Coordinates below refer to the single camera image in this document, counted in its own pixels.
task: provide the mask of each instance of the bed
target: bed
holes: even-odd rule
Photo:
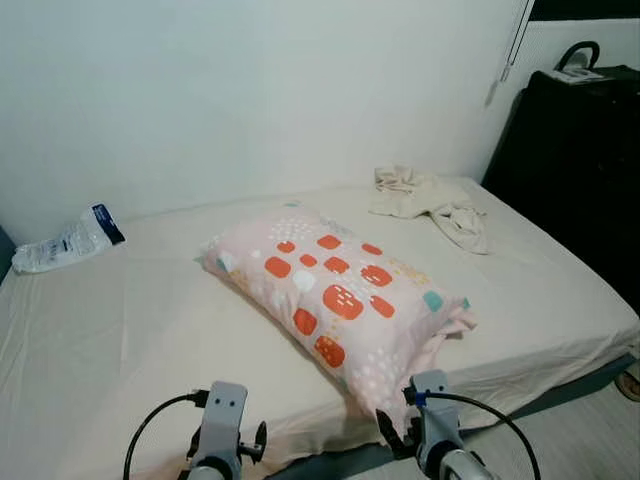
[[[437,357],[458,393],[514,412],[628,355],[638,317],[615,291],[472,180],[455,181],[487,213],[491,255],[464,252],[428,219],[368,214],[368,189],[339,188],[140,218],[121,224],[127,242],[99,257],[10,272],[0,288],[0,478],[119,478],[142,418],[218,379],[249,389],[243,435],[269,426],[265,459],[245,478],[379,441],[375,423],[275,322],[197,261],[225,225],[290,199],[471,300],[478,327],[444,340]],[[134,478],[176,478],[201,414],[185,404],[152,423]],[[462,409],[463,428],[493,421]]]

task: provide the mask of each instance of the plastic package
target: plastic package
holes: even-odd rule
[[[17,272],[39,273],[77,263],[124,242],[107,207],[99,203],[85,210],[80,221],[56,238],[22,245],[11,259]]]

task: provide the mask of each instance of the pillow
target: pillow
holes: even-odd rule
[[[374,416],[404,405],[407,370],[430,338],[473,325],[464,297],[294,204],[224,232],[204,267],[264,307]]]

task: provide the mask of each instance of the suitcase handle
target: suitcase handle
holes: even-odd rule
[[[564,70],[564,67],[567,65],[567,62],[573,56],[573,54],[583,48],[591,49],[591,60],[589,61],[589,67],[587,67],[589,70],[591,70],[596,64],[596,62],[598,61],[598,58],[600,57],[600,45],[598,45],[596,42],[593,42],[591,40],[588,40],[586,42],[578,42],[575,45],[569,47],[569,50],[564,52],[564,55],[558,62],[558,65],[556,65],[555,70],[559,70],[559,71]]]

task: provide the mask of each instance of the beige towel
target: beige towel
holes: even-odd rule
[[[481,214],[459,186],[402,166],[376,168],[375,181],[371,213],[401,218],[427,213],[460,248],[472,253],[489,253]]]

